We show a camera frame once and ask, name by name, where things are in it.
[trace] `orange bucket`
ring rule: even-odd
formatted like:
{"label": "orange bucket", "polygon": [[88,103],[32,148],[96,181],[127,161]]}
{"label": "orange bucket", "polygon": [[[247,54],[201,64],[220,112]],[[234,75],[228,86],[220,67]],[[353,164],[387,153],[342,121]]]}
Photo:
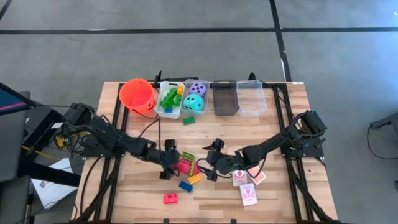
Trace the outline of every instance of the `orange bucket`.
{"label": "orange bucket", "polygon": [[152,85],[141,78],[126,82],[120,89],[119,99],[135,114],[149,114],[156,106]]}

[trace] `teal toy ball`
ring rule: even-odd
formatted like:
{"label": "teal toy ball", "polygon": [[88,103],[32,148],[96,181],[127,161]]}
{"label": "teal toy ball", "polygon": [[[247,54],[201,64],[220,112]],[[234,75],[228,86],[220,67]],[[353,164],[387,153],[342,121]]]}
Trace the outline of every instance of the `teal toy ball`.
{"label": "teal toy ball", "polygon": [[201,111],[205,105],[205,102],[201,96],[197,94],[189,94],[185,97],[183,102],[183,108],[190,111]]}

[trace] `computer monitor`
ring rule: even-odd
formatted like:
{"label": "computer monitor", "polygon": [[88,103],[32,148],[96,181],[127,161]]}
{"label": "computer monitor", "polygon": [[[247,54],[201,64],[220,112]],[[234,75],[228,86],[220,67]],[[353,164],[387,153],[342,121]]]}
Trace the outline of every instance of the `computer monitor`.
{"label": "computer monitor", "polygon": [[36,104],[32,100],[0,83],[0,116],[34,107]]}

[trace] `playing card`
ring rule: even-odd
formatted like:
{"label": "playing card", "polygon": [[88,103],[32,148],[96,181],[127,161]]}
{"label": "playing card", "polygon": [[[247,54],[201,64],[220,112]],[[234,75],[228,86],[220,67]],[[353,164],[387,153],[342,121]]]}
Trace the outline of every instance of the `playing card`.
{"label": "playing card", "polygon": [[[249,169],[248,172],[249,172],[252,176],[255,176],[255,175],[257,175],[257,173],[259,172],[259,170],[260,170],[260,167],[259,167],[259,166],[256,166],[256,167],[253,167],[252,169]],[[256,178],[251,178],[251,176],[249,176],[249,177],[250,177],[251,180],[253,180],[253,182],[254,182],[256,185],[260,184],[263,180],[265,180],[265,179],[267,178],[266,174],[265,174],[263,171],[261,171],[260,174],[259,174]]]}
{"label": "playing card", "polygon": [[248,177],[246,171],[237,170],[232,172],[232,183],[234,187],[239,185],[247,184]]}
{"label": "playing card", "polygon": [[257,196],[256,190],[254,189],[254,184],[250,183],[240,185],[239,188],[241,189],[243,206],[257,204]]}

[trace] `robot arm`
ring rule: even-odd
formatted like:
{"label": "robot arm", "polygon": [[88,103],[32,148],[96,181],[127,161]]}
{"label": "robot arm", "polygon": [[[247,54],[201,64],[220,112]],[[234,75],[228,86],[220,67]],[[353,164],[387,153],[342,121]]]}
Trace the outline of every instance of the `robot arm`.
{"label": "robot arm", "polygon": [[[299,119],[301,119],[301,128],[296,127]],[[310,147],[319,148],[324,141],[324,139],[319,140],[319,137],[325,133],[326,129],[327,127],[315,111],[307,111],[297,115],[292,125],[286,127],[281,133],[258,145],[239,149],[235,151],[235,156],[221,153],[224,142],[216,139],[211,146],[205,148],[214,149],[214,151],[208,152],[206,158],[206,161],[213,167],[213,170],[207,169],[207,178],[211,181],[217,181],[217,171],[226,175],[235,170],[248,170],[255,167],[260,160],[266,159],[269,152],[284,144],[289,144],[291,149],[297,151]]]}
{"label": "robot arm", "polygon": [[106,150],[113,152],[130,153],[142,161],[153,162],[163,167],[164,171],[160,173],[160,178],[169,180],[176,168],[174,164],[178,164],[180,153],[175,148],[175,140],[168,139],[165,141],[165,150],[156,149],[156,143],[145,138],[133,138],[128,136],[124,131],[116,129],[109,120],[104,116],[97,116],[94,114],[92,108],[91,119],[80,125],[73,125],[65,122],[68,131],[71,132],[89,132]]}

